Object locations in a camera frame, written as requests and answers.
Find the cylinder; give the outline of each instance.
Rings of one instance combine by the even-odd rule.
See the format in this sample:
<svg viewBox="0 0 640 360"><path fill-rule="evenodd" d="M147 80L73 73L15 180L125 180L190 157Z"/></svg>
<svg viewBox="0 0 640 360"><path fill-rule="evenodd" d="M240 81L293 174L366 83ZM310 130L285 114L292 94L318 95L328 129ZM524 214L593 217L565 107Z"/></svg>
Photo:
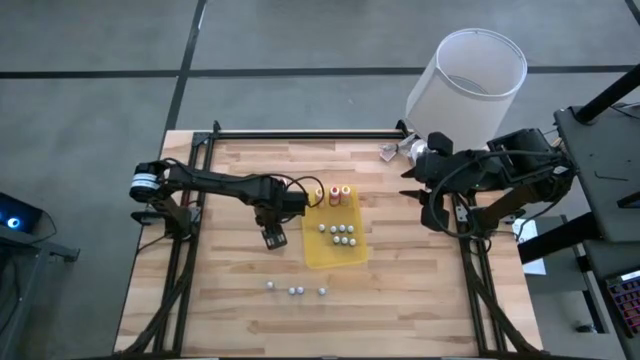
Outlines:
<svg viewBox="0 0 640 360"><path fill-rule="evenodd" d="M331 187L331 190L329 191L329 205L340 205L340 189L338 189L336 186Z"/></svg>
<svg viewBox="0 0 640 360"><path fill-rule="evenodd" d="M526 75L524 54L505 36L456 31L442 40L409 94L407 121L423 139L442 132L456 151L482 148L495 137Z"/></svg>
<svg viewBox="0 0 640 360"><path fill-rule="evenodd" d="M322 199L322 188L317 188L316 189L316 202L320 201L320 199ZM323 207L324 206L324 200L322 199L322 201L318 204L318 207Z"/></svg>
<svg viewBox="0 0 640 360"><path fill-rule="evenodd" d="M340 205L348 206L351 204L351 188L343 186L340 190Z"/></svg>

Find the floor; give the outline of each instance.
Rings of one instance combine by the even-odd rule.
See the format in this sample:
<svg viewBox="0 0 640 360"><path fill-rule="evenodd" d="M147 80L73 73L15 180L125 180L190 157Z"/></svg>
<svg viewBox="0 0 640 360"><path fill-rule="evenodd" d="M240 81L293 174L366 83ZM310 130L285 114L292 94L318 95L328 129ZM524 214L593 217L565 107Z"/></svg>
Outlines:
<svg viewBox="0 0 640 360"><path fill-rule="evenodd" d="M131 174L158 156L166 129L209 129L214 119L227 129L389 128L439 41L482 27L511 38L531 66L499 133L547 131L553 111L585 103L638 61L640 43L621 41L640 36L630 7L633 0L0 0L1 188L47 209L58 224L53 240L82 248L77 263L50 264L25 358L112 349L140 231L129 218L137 209ZM346 75L350 67L365 69ZM555 211L586 211L578 186ZM540 328L553 329L542 332L547 350L620 356L615 341L572 334L583 314L561 304L573 300L533 299Z"/></svg>

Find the black metal bracket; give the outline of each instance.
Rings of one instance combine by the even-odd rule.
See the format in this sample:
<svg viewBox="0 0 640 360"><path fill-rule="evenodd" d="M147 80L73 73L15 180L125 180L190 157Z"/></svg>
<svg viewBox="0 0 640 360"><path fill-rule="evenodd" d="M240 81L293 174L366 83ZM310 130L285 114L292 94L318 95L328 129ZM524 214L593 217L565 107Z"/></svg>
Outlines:
<svg viewBox="0 0 640 360"><path fill-rule="evenodd" d="M576 262L578 263L580 271L583 273L591 271L591 264L589 263L589 259L587 259L586 255L576 257Z"/></svg>
<svg viewBox="0 0 640 360"><path fill-rule="evenodd" d="M398 120L396 123L396 130L400 130L404 137L409 137L409 135L411 135L411 132L407 128L407 123L402 119Z"/></svg>

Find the small object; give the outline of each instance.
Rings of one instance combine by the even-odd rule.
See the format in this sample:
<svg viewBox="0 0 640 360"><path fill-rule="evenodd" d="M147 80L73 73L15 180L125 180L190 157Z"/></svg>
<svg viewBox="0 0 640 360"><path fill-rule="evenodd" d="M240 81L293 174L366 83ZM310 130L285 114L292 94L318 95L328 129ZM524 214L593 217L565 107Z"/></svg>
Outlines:
<svg viewBox="0 0 640 360"><path fill-rule="evenodd" d="M596 326L594 324L580 325L576 327L576 331L579 333L591 333L591 334L598 333L598 330L596 329Z"/></svg>
<svg viewBox="0 0 640 360"><path fill-rule="evenodd" d="M332 187L329 191L329 205L340 205L340 190L336 186Z"/></svg>
<svg viewBox="0 0 640 360"><path fill-rule="evenodd" d="M349 206L349 204L351 204L351 188L345 185L340 193L340 205Z"/></svg>
<svg viewBox="0 0 640 360"><path fill-rule="evenodd" d="M397 144L382 144L380 145L380 157L382 160L389 162L396 156L396 152L398 151Z"/></svg>
<svg viewBox="0 0 640 360"><path fill-rule="evenodd" d="M322 198L322 188L316 189L316 202L320 201L318 207L324 207L324 199Z"/></svg>

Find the blue light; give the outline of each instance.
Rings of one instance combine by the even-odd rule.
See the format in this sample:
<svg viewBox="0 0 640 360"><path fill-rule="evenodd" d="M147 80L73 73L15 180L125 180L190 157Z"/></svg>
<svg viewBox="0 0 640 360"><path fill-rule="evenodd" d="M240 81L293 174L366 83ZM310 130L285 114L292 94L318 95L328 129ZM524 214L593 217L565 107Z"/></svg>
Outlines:
<svg viewBox="0 0 640 360"><path fill-rule="evenodd" d="M18 219L18 218L10 218L9 220L7 220L7 226L10 229L17 229L18 226L20 226L20 219Z"/></svg>

